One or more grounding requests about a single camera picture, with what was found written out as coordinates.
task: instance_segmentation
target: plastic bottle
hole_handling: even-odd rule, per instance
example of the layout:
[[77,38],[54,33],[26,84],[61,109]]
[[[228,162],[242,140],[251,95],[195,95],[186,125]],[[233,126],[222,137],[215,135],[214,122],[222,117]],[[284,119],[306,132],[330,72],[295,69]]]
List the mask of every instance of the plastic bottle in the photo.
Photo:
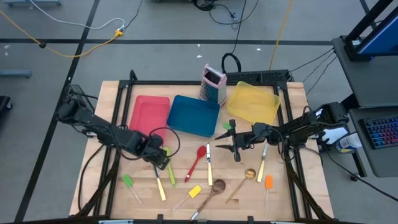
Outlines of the plastic bottle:
[[353,149],[362,147],[358,134],[350,134],[336,142],[336,149],[341,153],[351,152]]

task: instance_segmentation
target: blue screen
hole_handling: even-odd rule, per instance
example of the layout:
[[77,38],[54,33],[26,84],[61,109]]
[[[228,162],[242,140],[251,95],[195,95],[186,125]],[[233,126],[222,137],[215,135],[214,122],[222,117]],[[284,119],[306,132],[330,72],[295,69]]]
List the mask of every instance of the blue screen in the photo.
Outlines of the blue screen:
[[398,16],[362,47],[359,54],[398,53]]

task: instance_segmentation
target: gray floor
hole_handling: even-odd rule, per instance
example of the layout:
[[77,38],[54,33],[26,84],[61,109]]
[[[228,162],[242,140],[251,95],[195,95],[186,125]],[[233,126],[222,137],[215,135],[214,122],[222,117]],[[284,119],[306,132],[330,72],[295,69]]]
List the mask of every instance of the gray floor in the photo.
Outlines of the gray floor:
[[[240,14],[243,1],[220,1]],[[376,0],[366,1],[369,7]],[[62,7],[45,10],[58,19],[85,23],[94,0],[62,1]],[[249,0],[245,14],[254,6]],[[113,17],[131,18],[138,0],[101,0],[94,26]],[[240,39],[276,40],[288,0],[260,0],[252,17],[242,26]],[[83,28],[57,24],[36,9],[8,8],[0,4],[19,25],[33,36],[45,39],[79,39]],[[214,16],[229,22],[223,9]],[[359,0],[300,0],[292,6],[282,40],[325,40],[347,34],[365,15]],[[25,36],[0,17],[0,39],[24,39]],[[89,39],[108,39],[119,27],[115,22],[101,30],[91,30]],[[215,24],[207,12],[201,12],[184,0],[162,0],[156,4],[144,0],[139,16],[125,31],[122,39],[234,39],[230,26]],[[66,54],[74,54],[77,44],[49,44]],[[83,51],[93,44],[85,44]],[[221,57],[232,49],[228,44],[111,44],[79,60],[72,82],[87,94],[97,95],[103,80],[128,78],[134,69],[140,80],[199,80],[203,66],[211,63],[220,68]],[[236,55],[243,70],[267,70],[273,45],[239,45]],[[329,50],[331,46],[281,45],[273,69],[293,69]],[[0,95],[9,95],[14,109],[4,120],[0,132],[0,222],[12,222],[25,192],[36,158],[42,147],[53,111],[72,59],[61,58],[35,44],[0,44],[0,68],[26,68],[31,79],[0,79]],[[296,81],[303,80],[317,65],[310,64],[294,72]],[[233,71],[232,62],[227,70]],[[306,82],[309,89],[325,65]],[[330,101],[341,101],[351,93],[345,75],[334,61],[318,85],[308,95],[311,107]],[[68,126],[58,124],[47,158],[30,201],[25,220],[66,217],[72,202],[86,139]],[[351,156],[332,154],[342,165],[355,170]],[[367,181],[398,196],[398,178],[378,179],[373,176],[366,157],[361,153],[369,174]],[[388,223],[398,219],[397,204],[369,187],[351,182],[349,176],[323,156],[324,170],[335,217],[364,223]]]

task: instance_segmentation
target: yellow plastic tray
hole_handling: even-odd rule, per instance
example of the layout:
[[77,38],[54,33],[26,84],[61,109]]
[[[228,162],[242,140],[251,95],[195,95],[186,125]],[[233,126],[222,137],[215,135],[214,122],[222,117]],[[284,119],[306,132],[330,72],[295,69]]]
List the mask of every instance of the yellow plastic tray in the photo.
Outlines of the yellow plastic tray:
[[240,81],[228,101],[227,109],[231,114],[252,123],[272,124],[279,105],[279,96]]

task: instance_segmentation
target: red silicone spatula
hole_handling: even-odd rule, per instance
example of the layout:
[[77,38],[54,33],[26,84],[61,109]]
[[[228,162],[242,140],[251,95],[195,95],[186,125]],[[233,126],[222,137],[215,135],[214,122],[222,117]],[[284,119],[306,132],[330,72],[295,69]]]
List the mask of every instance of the red silicone spatula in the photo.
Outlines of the red silicone spatula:
[[191,175],[193,173],[193,170],[194,170],[195,166],[197,165],[199,159],[202,158],[205,155],[206,155],[206,146],[200,146],[200,148],[198,149],[198,152],[197,152],[197,159],[195,160],[195,162],[193,163],[193,165],[192,165],[191,169],[189,170],[187,176],[185,177],[185,180],[184,180],[185,183],[188,182],[189,178],[191,177]]

